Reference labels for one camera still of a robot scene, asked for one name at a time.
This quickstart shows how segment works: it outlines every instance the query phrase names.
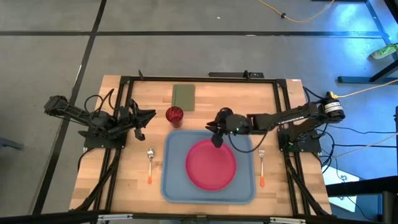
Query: concrete floor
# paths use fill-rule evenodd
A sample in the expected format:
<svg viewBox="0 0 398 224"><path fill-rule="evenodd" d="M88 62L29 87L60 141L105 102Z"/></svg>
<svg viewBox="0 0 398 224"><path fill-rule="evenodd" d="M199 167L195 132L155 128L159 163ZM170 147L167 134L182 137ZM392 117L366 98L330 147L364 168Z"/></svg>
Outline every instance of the concrete floor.
<svg viewBox="0 0 398 224"><path fill-rule="evenodd" d="M296 19L308 17L326 4L308 0L267 2ZM391 41L398 40L398 26L384 1L371 2ZM91 30L99 5L99 0L0 0L0 31ZM363 3L337 2L312 22L296 24L281 20L257 0L113 0L106 5L99 29L377 31ZM51 95L70 94L87 40L88 37L0 37L0 136L25 144L22 151L0 150L0 217L30 213L60 123L59 119L44 115L42 107ZM97 37L76 105L82 106L87 96L98 92L103 75L137 75L138 69L146 76L203 77L208 72L247 69L263 72L267 78L302 79L315 93L332 90L344 95L372 85L338 84L337 76L374 75L392 62L391 57L368 58L383 46L382 39L342 37ZM396 85L342 99L347 118L340 126L395 131L392 115L397 99ZM83 145L78 130L79 125L70 124L45 213L68 210ZM364 136L333 128L328 131L338 144L367 144L385 136ZM393 139L385 142L394 144ZM329 151L330 140L323 138L322 146ZM352 149L340 147L335 151L339 154L349 150ZM365 149L339 158L338 167L365 179L396 175L396 151ZM371 217L374 208L363 210ZM352 218L363 219L360 214Z"/></svg>

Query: blue tray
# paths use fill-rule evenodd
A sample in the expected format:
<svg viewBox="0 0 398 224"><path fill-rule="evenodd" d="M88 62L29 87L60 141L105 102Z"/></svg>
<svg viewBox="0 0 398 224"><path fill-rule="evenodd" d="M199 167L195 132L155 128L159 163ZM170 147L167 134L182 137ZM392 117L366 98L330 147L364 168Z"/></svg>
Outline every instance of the blue tray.
<svg viewBox="0 0 398 224"><path fill-rule="evenodd" d="M236 158L236 173L232 182L223 190L209 192L196 187L188 178L185 170L185 159L190 148L198 141L210 139L210 131L173 131L166 137L163 173L162 195L174 203L225 203L247 204L256 194L253 154L242 153L233 149L228 137L226 143ZM231 136L234 145L242 150L252 148L248 136Z"/></svg>

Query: red cup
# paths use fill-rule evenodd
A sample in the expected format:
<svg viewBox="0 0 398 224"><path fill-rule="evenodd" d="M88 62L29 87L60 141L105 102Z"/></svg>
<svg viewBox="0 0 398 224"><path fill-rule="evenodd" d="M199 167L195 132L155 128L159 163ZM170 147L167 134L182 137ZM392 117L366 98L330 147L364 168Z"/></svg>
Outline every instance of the red cup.
<svg viewBox="0 0 398 224"><path fill-rule="evenodd" d="M184 111L178 106L172 106L166 111L166 119L170 122L173 128L181 127L183 116Z"/></svg>

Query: wooden table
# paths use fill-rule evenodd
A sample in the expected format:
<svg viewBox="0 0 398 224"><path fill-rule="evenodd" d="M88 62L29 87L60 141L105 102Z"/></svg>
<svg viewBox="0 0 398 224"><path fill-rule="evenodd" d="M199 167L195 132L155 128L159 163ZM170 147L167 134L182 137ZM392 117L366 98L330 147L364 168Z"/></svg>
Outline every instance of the wooden table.
<svg viewBox="0 0 398 224"><path fill-rule="evenodd" d="M119 86L120 76L105 75L99 94L104 96L110 89ZM169 203L161 192L162 160L166 135L174 129L165 118L166 109L171 106L173 84L177 82L134 82L132 97L141 109L156 109L157 115L142 132L145 141L138 141L134 132L127 136L126 147L122 150L116 186L112 201L112 212L129 213L176 213L209 215L280 215L291 216L289 190L283 155L279 151L276 130L268 133L262 147L265 149L265 187L260 187L260 159L254 152L256 175L256 197L247 205L215 205L193 203ZM272 85L265 83L209 83L195 82L195 111L185 113L181 129L205 129L205 124L214 120L222 107L231 108L234 113L275 113L275 99ZM291 107L305 103L300 80L287 80ZM107 103L103 109L112 114ZM251 136L255 146L261 136ZM147 183L149 160L147 149L155 149L152 163L152 184ZM104 149L95 149L82 160L76 180L70 208L79 206L93 190L100 176ZM324 210L331 212L326 187L319 161L310 153L301 153L305 184L315 200ZM108 187L103 191L101 208L104 208ZM303 213L299 188L296 186L299 212Z"/></svg>

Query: red plate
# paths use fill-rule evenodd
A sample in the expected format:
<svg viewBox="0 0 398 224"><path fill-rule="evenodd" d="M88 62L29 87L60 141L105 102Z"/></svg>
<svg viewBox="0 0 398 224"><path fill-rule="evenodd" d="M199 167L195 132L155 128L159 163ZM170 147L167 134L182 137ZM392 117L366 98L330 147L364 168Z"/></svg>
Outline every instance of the red plate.
<svg viewBox="0 0 398 224"><path fill-rule="evenodd" d="M236 159L226 145L214 147L210 139L196 143L189 151L185 168L189 179L198 188L217 191L234 179Z"/></svg>

